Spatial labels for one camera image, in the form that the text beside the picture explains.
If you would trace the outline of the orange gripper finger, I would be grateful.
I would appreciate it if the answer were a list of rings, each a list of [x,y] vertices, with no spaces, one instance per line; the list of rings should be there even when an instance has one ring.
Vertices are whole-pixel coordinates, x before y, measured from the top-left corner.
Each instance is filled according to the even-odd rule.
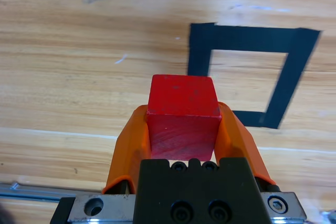
[[[229,106],[222,102],[219,102],[218,105],[222,119],[214,147],[216,162],[219,163],[220,159],[224,157],[244,157],[255,177],[274,185],[276,182],[270,178],[250,132]]]
[[[146,111],[146,105],[135,109],[117,138],[103,194],[116,194],[123,181],[130,193],[136,193],[141,161],[151,158]]]

